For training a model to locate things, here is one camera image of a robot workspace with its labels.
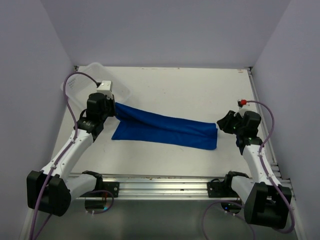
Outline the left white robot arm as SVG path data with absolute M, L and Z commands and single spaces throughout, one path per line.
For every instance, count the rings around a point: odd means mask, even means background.
M 101 92 L 89 95 L 71 136 L 58 154 L 40 171 L 31 171 L 26 178 L 29 208 L 58 217 L 63 216 L 71 202 L 86 194 L 99 196 L 105 191 L 100 173 L 86 170 L 69 179 L 83 153 L 95 142 L 108 117 L 116 115 L 113 95 Z

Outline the blue towel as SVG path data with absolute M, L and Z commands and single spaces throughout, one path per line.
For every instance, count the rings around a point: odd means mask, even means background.
M 119 124 L 112 136 L 117 141 L 143 141 L 215 150 L 218 128 L 215 123 L 160 115 L 121 103 L 115 104 Z

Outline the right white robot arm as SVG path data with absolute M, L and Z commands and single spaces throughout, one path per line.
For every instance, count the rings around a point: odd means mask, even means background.
M 230 110 L 217 121 L 224 133 L 236 136 L 236 146 L 246 161 L 251 178 L 241 172 L 230 171 L 223 182 L 227 196 L 240 197 L 244 204 L 244 219 L 248 224 L 283 231 L 292 199 L 290 188 L 282 186 L 267 160 L 263 141 L 258 136 L 261 116 L 250 110 Z

